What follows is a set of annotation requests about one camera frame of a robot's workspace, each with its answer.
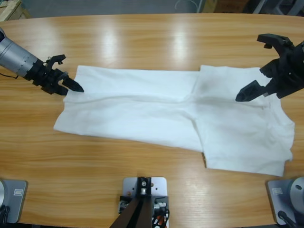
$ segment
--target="black cable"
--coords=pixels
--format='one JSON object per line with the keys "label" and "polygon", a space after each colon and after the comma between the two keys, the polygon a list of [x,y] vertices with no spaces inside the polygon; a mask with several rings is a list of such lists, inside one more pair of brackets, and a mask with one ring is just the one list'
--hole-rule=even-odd
{"label": "black cable", "polygon": [[281,220],[283,220],[287,224],[288,227],[298,228],[298,226],[286,215],[285,212],[279,211],[277,215]]}
{"label": "black cable", "polygon": [[14,79],[17,79],[19,76],[17,75],[16,77],[14,77],[14,76],[9,76],[9,75],[4,75],[4,74],[2,74],[2,73],[0,73],[0,75],[2,75],[2,76],[5,76],[5,77],[12,77],[12,78],[14,78]]}
{"label": "black cable", "polygon": [[166,218],[166,221],[162,223],[160,228],[166,228],[167,222],[169,220],[169,216],[170,216],[170,211],[169,211],[169,209],[166,209],[165,210],[165,216],[164,216]]}

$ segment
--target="wooden table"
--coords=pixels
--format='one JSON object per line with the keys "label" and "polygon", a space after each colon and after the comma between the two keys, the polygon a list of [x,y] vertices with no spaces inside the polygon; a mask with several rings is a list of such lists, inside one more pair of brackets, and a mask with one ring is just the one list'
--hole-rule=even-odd
{"label": "wooden table", "polygon": [[[65,54],[78,65],[199,70],[201,64],[261,67],[276,58],[258,34],[304,39],[304,18],[174,14],[27,19],[0,23],[42,60]],[[28,181],[21,222],[107,228],[117,217],[124,177],[168,180],[172,228],[273,224],[265,182],[274,176],[205,168],[199,152],[56,132],[63,97],[19,78],[0,77],[0,177]],[[304,175],[304,90],[282,100],[296,123],[284,178]]]}

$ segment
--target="cable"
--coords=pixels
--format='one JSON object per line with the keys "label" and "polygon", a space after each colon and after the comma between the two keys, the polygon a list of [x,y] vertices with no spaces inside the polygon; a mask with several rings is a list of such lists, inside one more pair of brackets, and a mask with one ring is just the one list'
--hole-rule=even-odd
{"label": "cable", "polygon": [[298,226],[286,215],[285,212],[279,211],[277,215],[289,228],[298,228]]}
{"label": "cable", "polygon": [[19,76],[17,75],[16,77],[14,77],[14,76],[9,76],[9,75],[4,75],[4,74],[2,74],[2,73],[0,73],[0,75],[2,75],[2,76],[5,76],[5,77],[12,77],[12,78],[14,78],[14,79],[17,79]]}
{"label": "cable", "polygon": [[189,2],[192,2],[195,7],[196,7],[196,11],[199,10],[199,6],[196,4],[196,2],[192,1],[192,0],[178,0],[176,3],[175,3],[175,6],[174,6],[174,9],[177,10],[177,5],[181,2],[181,1],[189,1]]}

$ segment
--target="sticker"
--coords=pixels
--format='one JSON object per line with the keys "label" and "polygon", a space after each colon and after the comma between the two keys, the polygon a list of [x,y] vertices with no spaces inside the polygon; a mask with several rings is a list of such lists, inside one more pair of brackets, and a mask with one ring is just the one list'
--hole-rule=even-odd
{"label": "sticker", "polygon": [[282,188],[273,188],[273,189],[272,189],[272,192],[273,192],[275,195],[282,195],[282,194],[283,194]]}
{"label": "sticker", "polygon": [[14,196],[22,196],[22,195],[23,195],[23,189],[14,190]]}

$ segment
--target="white cloth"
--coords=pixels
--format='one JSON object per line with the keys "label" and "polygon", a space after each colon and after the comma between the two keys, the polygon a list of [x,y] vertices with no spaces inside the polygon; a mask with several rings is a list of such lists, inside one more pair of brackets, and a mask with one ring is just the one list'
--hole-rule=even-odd
{"label": "white cloth", "polygon": [[238,103],[239,90],[269,79],[258,68],[199,72],[79,66],[54,129],[204,152],[207,168],[282,176],[294,123],[271,95]]}

